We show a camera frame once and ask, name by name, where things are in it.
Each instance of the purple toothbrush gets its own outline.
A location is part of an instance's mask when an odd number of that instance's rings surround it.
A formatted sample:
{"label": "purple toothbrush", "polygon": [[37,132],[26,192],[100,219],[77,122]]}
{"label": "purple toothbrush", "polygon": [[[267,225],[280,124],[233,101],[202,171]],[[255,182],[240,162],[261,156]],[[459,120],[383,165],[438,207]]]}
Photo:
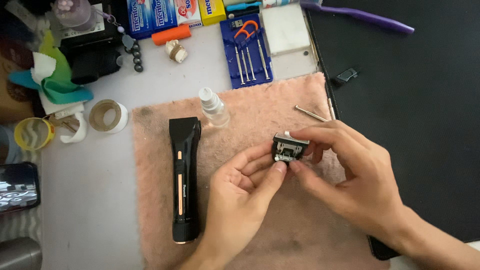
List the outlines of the purple toothbrush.
{"label": "purple toothbrush", "polygon": [[323,12],[332,12],[338,14],[347,14],[356,19],[366,21],[375,25],[378,25],[383,28],[392,29],[398,32],[412,34],[415,31],[414,28],[404,25],[401,22],[397,22],[392,19],[388,19],[385,17],[381,17],[375,14],[371,14],[365,11],[356,10],[356,9],[349,9],[349,8],[332,8],[332,7],[324,7],[322,6],[322,1],[320,0],[319,3],[313,2],[311,0],[300,0],[300,6],[305,9],[316,10],[316,11],[323,11]]}

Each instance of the screwdriver set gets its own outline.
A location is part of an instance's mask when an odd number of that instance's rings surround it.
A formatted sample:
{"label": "screwdriver set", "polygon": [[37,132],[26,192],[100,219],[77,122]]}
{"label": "screwdriver set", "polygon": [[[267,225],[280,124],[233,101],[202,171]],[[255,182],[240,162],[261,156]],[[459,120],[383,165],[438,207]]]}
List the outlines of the screwdriver set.
{"label": "screwdriver set", "polygon": [[220,30],[233,89],[273,80],[257,14],[221,21]]}

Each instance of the bead keychain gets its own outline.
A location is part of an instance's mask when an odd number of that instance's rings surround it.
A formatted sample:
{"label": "bead keychain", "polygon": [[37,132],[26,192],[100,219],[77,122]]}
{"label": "bead keychain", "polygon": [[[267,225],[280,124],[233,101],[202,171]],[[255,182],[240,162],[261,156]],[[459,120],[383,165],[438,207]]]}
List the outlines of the bead keychain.
{"label": "bead keychain", "polygon": [[129,36],[127,33],[125,33],[125,28],[123,28],[123,26],[121,26],[121,24],[117,23],[117,19],[115,19],[115,17],[111,14],[107,14],[99,9],[96,9],[96,12],[100,15],[102,15],[102,17],[104,17],[105,19],[107,19],[107,22],[115,25],[117,27],[117,31],[121,34],[123,34],[122,38],[121,38],[121,41],[124,45],[124,49],[125,49],[125,52],[126,53],[131,53],[133,55],[133,63],[135,64],[135,66],[133,67],[133,69],[136,71],[136,72],[142,72],[144,70],[144,67],[142,66],[142,59],[141,56],[142,56],[142,53],[140,52],[140,46],[138,45],[138,40],[132,38],[131,36]]}

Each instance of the white table surface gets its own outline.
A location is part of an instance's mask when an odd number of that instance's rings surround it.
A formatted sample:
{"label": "white table surface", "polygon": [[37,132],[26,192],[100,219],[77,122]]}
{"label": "white table surface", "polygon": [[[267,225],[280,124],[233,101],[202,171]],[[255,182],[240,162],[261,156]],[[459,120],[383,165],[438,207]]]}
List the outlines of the white table surface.
{"label": "white table surface", "polygon": [[[87,85],[95,98],[85,104],[85,119],[106,98],[131,113],[139,106],[195,97],[204,86],[215,92],[231,89],[218,24],[193,29],[181,44],[189,55],[179,64],[164,46],[140,41],[144,71],[122,67]],[[75,144],[57,136],[43,150],[42,163],[42,269],[143,269],[131,116],[117,134],[89,127],[86,139]],[[411,269],[407,264],[396,258],[391,269]]]}

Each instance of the smartphone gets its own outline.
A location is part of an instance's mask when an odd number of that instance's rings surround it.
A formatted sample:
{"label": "smartphone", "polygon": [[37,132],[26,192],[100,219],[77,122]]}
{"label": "smartphone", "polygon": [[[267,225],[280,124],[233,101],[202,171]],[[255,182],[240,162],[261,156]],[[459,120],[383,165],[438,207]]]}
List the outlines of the smartphone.
{"label": "smartphone", "polygon": [[40,204],[40,185],[35,164],[0,165],[0,215]]}

